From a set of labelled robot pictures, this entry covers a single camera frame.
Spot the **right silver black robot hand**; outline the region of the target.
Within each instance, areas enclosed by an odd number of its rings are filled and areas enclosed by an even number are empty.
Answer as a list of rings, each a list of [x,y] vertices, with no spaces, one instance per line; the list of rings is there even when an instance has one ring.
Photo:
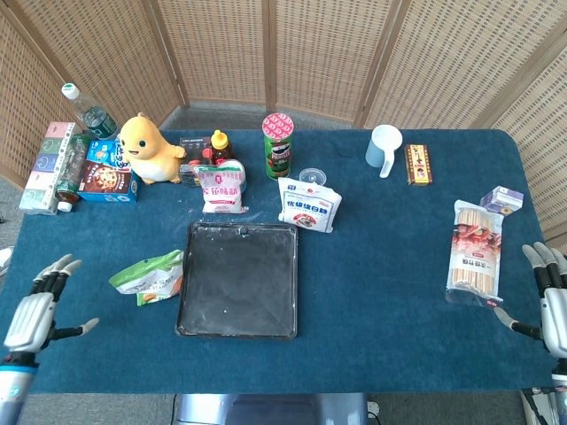
[[[557,359],[566,358],[566,257],[541,242],[524,244],[522,252],[534,274],[540,297],[541,325],[534,327],[513,319],[501,307],[493,309],[498,320],[522,335],[543,342]]]

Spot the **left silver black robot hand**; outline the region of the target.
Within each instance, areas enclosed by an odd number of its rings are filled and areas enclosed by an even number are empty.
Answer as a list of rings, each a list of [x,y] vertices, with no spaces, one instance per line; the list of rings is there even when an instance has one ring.
[[[4,339],[9,352],[37,354],[51,341],[83,336],[99,323],[99,318],[93,318],[76,328],[56,328],[58,302],[67,280],[81,265],[80,259],[66,254],[35,277],[29,294],[19,302]]]

